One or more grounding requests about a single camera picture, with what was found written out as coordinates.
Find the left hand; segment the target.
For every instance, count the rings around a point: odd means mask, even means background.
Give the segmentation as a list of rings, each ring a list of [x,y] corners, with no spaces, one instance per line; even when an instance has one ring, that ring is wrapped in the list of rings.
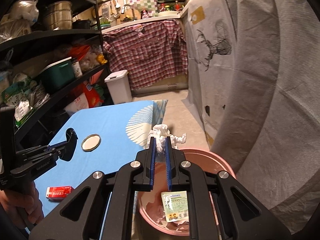
[[[27,212],[28,220],[32,224],[39,224],[44,218],[42,202],[39,199],[39,192],[36,189],[35,183],[33,181],[29,182],[27,188],[28,194],[1,190],[1,205],[11,221],[19,229],[24,229],[26,225],[21,215],[18,214],[18,207]]]

